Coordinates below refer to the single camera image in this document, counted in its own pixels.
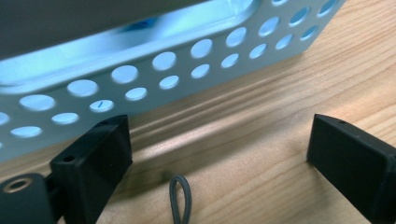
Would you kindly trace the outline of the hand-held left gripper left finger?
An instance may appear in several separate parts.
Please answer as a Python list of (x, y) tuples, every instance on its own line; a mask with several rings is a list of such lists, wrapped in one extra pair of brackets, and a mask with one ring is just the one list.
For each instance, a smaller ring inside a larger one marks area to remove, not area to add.
[(54, 184), (66, 194), (67, 224), (95, 224), (133, 163), (128, 117), (105, 119), (50, 162)]

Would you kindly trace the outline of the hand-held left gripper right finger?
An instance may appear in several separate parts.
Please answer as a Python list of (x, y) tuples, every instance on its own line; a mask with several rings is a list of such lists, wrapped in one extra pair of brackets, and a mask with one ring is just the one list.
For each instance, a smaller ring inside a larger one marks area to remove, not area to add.
[(396, 224), (396, 147), (316, 114), (307, 161), (372, 224)]

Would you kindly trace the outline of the white perforated plastic basket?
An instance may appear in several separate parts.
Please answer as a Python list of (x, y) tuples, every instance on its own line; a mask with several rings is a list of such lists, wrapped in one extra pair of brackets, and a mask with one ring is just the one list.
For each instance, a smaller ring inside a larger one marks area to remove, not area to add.
[(307, 50), (345, 0), (0, 0), (0, 162)]

